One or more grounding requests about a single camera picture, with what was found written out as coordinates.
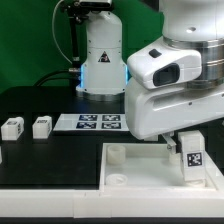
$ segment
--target green screen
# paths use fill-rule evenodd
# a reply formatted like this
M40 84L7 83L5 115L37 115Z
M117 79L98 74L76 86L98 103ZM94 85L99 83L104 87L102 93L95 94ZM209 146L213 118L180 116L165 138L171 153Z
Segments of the green screen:
M13 86L31 86L45 74L70 64L60 55L52 37L52 15L58 0L0 1L0 92ZM138 0L114 0L123 23L123 59L161 36L163 17ZM77 28L82 61L86 58L85 25ZM71 58L66 13L57 13L56 36ZM66 81L47 83L66 85Z

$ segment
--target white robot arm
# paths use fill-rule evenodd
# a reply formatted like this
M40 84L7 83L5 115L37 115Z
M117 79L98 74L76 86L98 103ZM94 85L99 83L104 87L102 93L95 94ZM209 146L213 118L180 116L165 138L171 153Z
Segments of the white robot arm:
M163 37L128 59L127 125L138 139L224 116L224 1L143 0Z

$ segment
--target black tabletop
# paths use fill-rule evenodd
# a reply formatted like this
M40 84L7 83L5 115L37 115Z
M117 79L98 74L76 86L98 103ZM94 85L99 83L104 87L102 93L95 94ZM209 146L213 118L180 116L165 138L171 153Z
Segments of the black tabletop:
M52 132L33 140L32 124L49 115L55 125L61 113L122 114L124 102L95 102L77 98L67 87L15 87L0 95L0 125L21 116L25 131L18 141L1 141L0 189L98 189L103 143L141 143L129 132ZM224 168L223 120L200 129L207 151ZM222 219L0 219L0 223L222 223Z

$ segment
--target cable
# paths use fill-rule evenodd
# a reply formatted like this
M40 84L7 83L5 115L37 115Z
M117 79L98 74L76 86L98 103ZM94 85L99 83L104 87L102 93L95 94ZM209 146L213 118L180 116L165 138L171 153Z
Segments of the cable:
M77 80L76 78L72 78L72 77L58 77L58 78L49 78L49 79L45 79L43 80L42 82L40 82L37 86L42 86L45 82L48 82L48 81L52 81L52 80Z
M64 2L64 0L60 0L57 5L55 6L54 8L54 13L53 13L53 17L52 17L52 34L53 34L53 39L54 39L54 43L57 47L57 49L59 50L59 52L61 53L61 55L70 63L72 64L72 61L69 60L69 58L62 52L59 44L58 44L58 41L57 41L57 38L56 38L56 35L55 35L55 19L56 19L56 13L58 11L58 8L60 6L60 4Z
M54 75L57 75L57 74L62 74L62 73L69 73L69 69L64 69L64 70L58 70L58 71L55 71L55 72L51 72L51 73L45 75L44 77L42 77L41 79L39 79L34 84L34 86L39 86L39 84L42 83L45 79L50 78L50 77L52 77Z

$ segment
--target white cube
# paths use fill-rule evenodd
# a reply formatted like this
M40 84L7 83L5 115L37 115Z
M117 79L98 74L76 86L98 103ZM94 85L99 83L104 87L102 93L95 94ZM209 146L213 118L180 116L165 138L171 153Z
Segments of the white cube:
M52 118L49 116L38 117L33 124L33 138L47 139L52 130Z
M16 141L24 131L24 119L22 117L9 118L2 126L2 140Z
M181 170L185 181L205 179L205 140L199 131L178 133L182 145Z

